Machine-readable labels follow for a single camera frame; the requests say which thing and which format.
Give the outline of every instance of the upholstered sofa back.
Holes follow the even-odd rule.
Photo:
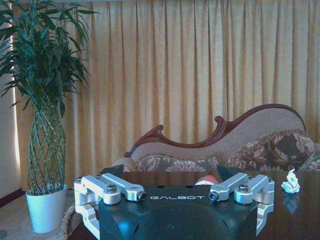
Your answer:
[[[151,154],[193,160],[214,153],[220,161],[227,163],[229,157],[246,143],[263,135],[283,130],[305,131],[306,129],[301,117],[293,109],[291,110],[288,107],[266,107],[243,117],[243,120],[237,123],[230,132],[211,145],[190,148],[188,146],[180,147],[164,142],[145,141],[146,143],[135,146],[133,151],[131,150],[130,156],[127,157],[131,157],[135,162]]]

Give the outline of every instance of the red object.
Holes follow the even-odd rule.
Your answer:
[[[207,175],[199,178],[198,181],[196,181],[195,185],[214,185],[217,184],[217,179],[212,175]]]

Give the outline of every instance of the bolt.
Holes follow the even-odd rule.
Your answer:
[[[209,193],[209,199],[212,201],[217,201],[219,198],[219,193],[217,193],[216,191],[212,191]]]
[[[138,201],[144,201],[147,198],[147,194],[145,192],[140,192],[137,197]]]
[[[117,186],[114,185],[114,184],[109,184],[107,187],[106,187],[106,192],[108,194],[113,194],[117,191]]]
[[[248,192],[248,190],[249,190],[249,187],[248,187],[247,184],[240,184],[239,185],[239,191],[240,192]]]

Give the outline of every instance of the braided plant stem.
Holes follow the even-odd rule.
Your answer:
[[[46,195],[63,189],[66,136],[57,104],[43,101],[34,108],[29,138],[28,185],[32,195]]]

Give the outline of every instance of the logo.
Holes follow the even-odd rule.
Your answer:
[[[171,196],[151,196],[151,200],[194,200],[194,199],[204,199],[205,196],[177,196],[177,197],[171,197]]]

